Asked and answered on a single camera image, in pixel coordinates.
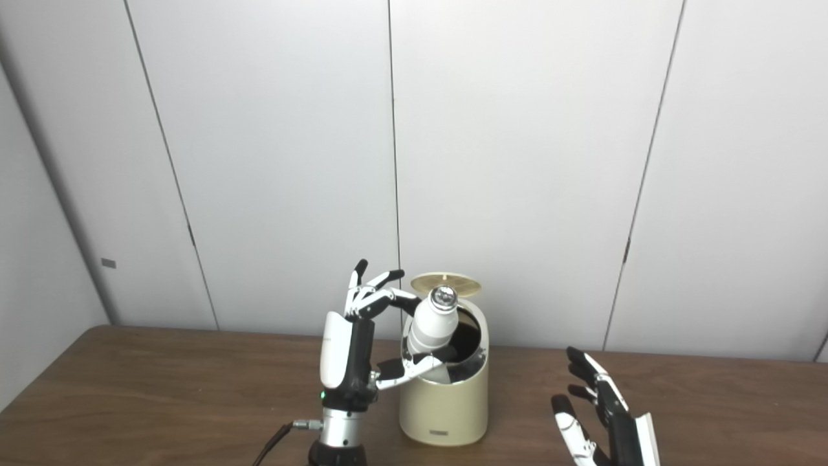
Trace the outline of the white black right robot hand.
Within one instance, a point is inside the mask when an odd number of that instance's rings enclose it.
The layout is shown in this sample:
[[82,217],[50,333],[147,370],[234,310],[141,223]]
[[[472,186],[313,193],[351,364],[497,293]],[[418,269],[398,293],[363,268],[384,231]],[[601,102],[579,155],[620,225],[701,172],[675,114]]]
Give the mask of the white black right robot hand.
[[[569,372],[583,381],[570,384],[568,394],[551,396],[561,437],[576,465],[659,465],[653,416],[634,416],[612,376],[588,353],[567,347]],[[609,438],[609,453],[591,439],[576,415],[571,396],[592,404]]]

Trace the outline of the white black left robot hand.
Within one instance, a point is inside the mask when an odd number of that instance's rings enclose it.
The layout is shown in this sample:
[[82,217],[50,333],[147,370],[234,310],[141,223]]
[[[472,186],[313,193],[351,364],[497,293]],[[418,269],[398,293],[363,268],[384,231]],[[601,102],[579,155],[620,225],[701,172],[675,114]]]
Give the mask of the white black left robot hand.
[[[402,269],[392,269],[364,283],[368,267],[365,259],[357,263],[350,274],[343,310],[326,315],[320,351],[320,400],[325,409],[365,412],[381,390],[442,368],[457,354],[450,345],[459,325],[459,293],[455,288],[438,283],[421,298],[388,286],[404,277]],[[373,366],[375,318],[389,307],[405,312],[410,327],[403,337],[401,357]]]

